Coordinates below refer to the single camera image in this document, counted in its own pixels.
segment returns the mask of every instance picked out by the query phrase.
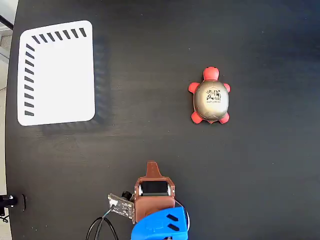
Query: blue gripper part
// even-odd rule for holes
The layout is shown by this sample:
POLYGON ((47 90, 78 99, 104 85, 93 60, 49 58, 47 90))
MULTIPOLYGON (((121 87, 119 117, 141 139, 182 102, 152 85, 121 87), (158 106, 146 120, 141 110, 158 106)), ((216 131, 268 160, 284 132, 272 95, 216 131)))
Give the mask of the blue gripper part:
POLYGON ((133 228, 131 240, 187 240, 188 230, 183 207, 157 211, 140 220, 133 228))

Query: black stripe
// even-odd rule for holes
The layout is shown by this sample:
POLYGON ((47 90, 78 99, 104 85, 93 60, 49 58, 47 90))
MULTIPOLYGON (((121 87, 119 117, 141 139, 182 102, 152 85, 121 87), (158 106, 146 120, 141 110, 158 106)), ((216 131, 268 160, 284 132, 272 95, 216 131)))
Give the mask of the black stripe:
POLYGON ((50 38, 53 42, 56 41, 56 40, 54 39, 54 36, 52 36, 52 34, 51 34, 50 32, 48 32, 47 35, 49 36, 49 38, 50 38))
POLYGON ((40 36, 40 38, 42 38, 42 40, 43 40, 45 43, 48 42, 47 39, 45 38, 45 36, 44 36, 43 34, 40 34, 39 36, 40 36))
POLYGON ((24 111, 24 115, 34 116, 35 114, 29 111, 24 111))
POLYGON ((24 76, 24 80, 26 80, 26 81, 28 81, 30 83, 34 83, 34 81, 31 78, 27 77, 27 76, 24 76))
POLYGON ((28 103, 26 101, 24 102, 24 106, 29 107, 29 108, 34 108, 35 107, 33 104, 28 103))
POLYGON ((34 90, 32 87, 30 87, 30 86, 28 86, 28 85, 24 85, 24 88, 25 88, 25 89, 28 89, 28 90, 30 90, 30 91, 33 91, 33 90, 34 90))
POLYGON ((34 99, 34 97, 29 95, 28 93, 24 93, 24 97, 27 99, 34 99))
POLYGON ((173 231, 176 231, 176 232, 180 231, 180 228, 178 228, 177 226, 175 226, 175 225, 173 225, 171 223, 168 225, 168 228, 171 228, 173 231))
POLYGON ((171 219, 172 221, 175 221, 175 222, 178 222, 178 220, 179 220, 176 216, 173 216, 173 215, 171 215, 171 214, 168 214, 166 217, 167 217, 168 219, 171 219))
POLYGON ((58 37, 58 39, 62 40, 62 37, 61 37, 61 35, 60 35, 60 32, 55 31, 54 33, 55 33, 55 35, 58 37))
POLYGON ((82 28, 79 28, 79 30, 80 30, 80 32, 82 33, 82 35, 83 35, 84 37, 87 36, 87 34, 86 34, 86 32, 85 32, 85 30, 84 30, 83 27, 82 27, 82 28))
POLYGON ((68 39, 71 39, 67 30, 63 30, 62 32, 68 39))
POLYGON ((36 36, 32 36, 32 38, 36 41, 37 44, 40 44, 38 38, 36 38, 36 36))
POLYGON ((73 35, 76 37, 76 38, 79 38, 77 32, 75 29, 71 29, 71 32, 73 33, 73 35))
POLYGON ((25 45, 28 49, 30 49, 31 51, 35 51, 35 49, 32 47, 32 46, 30 46, 28 43, 25 45))
POLYGON ((28 74, 32 74, 32 75, 35 75, 35 73, 33 72, 33 71, 31 71, 31 70, 29 70, 28 68, 24 68, 24 71, 26 72, 26 73, 28 73, 28 74))
POLYGON ((27 51, 25 52, 25 55, 27 55, 29 58, 35 59, 34 56, 32 56, 30 53, 28 53, 27 51))
POLYGON ((34 66, 35 66, 32 62, 30 62, 30 61, 28 61, 28 60, 25 60, 25 64, 28 64, 28 65, 30 65, 31 67, 34 67, 34 66))

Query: turtle shell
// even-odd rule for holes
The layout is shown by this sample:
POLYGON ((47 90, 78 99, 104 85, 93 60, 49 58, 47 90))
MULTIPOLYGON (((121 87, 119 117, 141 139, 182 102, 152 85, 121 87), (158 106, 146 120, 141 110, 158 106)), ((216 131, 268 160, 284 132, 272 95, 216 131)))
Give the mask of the turtle shell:
POLYGON ((218 121, 228 111, 229 94, 219 81, 203 81, 193 95, 194 110, 208 121, 218 121))

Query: turtle leg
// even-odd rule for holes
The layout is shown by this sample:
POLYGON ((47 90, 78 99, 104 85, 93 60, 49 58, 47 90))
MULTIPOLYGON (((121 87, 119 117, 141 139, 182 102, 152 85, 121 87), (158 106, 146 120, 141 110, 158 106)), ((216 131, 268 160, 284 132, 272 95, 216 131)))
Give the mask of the turtle leg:
POLYGON ((229 121, 229 118, 230 118, 229 113, 226 113, 226 114, 223 116, 223 118, 221 118, 221 119, 219 120, 219 122, 220 122, 221 124, 225 124, 226 122, 229 121))
POLYGON ((199 84, 200 83, 198 83, 198 82, 192 82, 190 85, 189 85, 189 88, 188 88, 188 90, 189 90, 189 92, 191 92, 191 93, 195 93, 195 91, 196 91, 196 89, 197 89, 197 87, 199 86, 199 84))
POLYGON ((230 93, 230 85, 228 83, 224 83, 223 85, 226 88, 226 90, 228 91, 228 93, 230 93))
POLYGON ((203 120, 196 111, 191 114, 191 119, 195 124, 199 124, 203 120))
POLYGON ((209 66, 203 71, 203 79, 217 81, 219 78, 219 70, 214 66, 209 66))

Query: wire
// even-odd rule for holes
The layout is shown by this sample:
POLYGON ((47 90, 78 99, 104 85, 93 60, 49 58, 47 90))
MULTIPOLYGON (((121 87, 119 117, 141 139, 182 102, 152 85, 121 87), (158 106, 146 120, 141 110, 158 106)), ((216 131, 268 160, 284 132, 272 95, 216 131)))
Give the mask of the wire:
POLYGON ((2 221, 7 224, 9 222, 7 219, 8 217, 9 217, 9 215, 7 215, 5 217, 0 216, 0 219, 2 219, 2 221))
POLYGON ((100 221, 100 223, 98 225, 98 228, 95 231, 94 240, 98 240, 99 234, 100 234, 100 231, 101 231, 101 227, 102 227, 102 223, 104 222, 105 217, 112 211, 112 209, 113 209, 113 205, 108 211, 105 212, 105 214, 103 214, 103 216, 101 218, 101 221, 100 221))
POLYGON ((186 229, 187 229, 187 231, 189 231, 189 228, 190 228, 190 217, 189 217, 189 213, 188 213, 187 209, 185 208, 185 206, 184 206, 181 202, 179 202, 177 199, 175 199, 175 202, 176 202, 177 204, 179 204, 181 207, 183 207, 183 209, 184 209, 184 211, 185 211, 185 213, 186 213, 186 225, 187 225, 186 229))
POLYGON ((115 239, 115 240, 119 240, 118 235, 117 235, 117 233, 116 233, 116 230, 115 230, 114 226, 113 226, 112 223, 109 221, 109 219, 106 218, 106 216, 112 211, 112 209, 113 209, 113 207, 111 207, 103 216, 98 217, 96 220, 93 221, 93 223, 92 223, 91 226, 89 227, 89 230, 88 230, 88 232, 87 232, 87 234, 86 234, 85 240, 89 240, 89 237, 90 237, 90 234, 91 234, 91 232, 92 232, 92 229, 94 228, 94 226, 96 225, 96 223, 99 222, 99 220, 100 220, 100 223, 99 223, 98 228, 97 228, 97 230, 96 230, 96 232, 95 232, 94 239, 98 239, 98 238, 99 238, 99 233, 100 233, 100 231, 101 231, 102 223, 103 223, 103 221, 105 221, 105 222, 109 225, 109 227, 110 227, 110 229, 111 229, 111 231, 112 231, 112 234, 113 234, 114 239, 115 239))

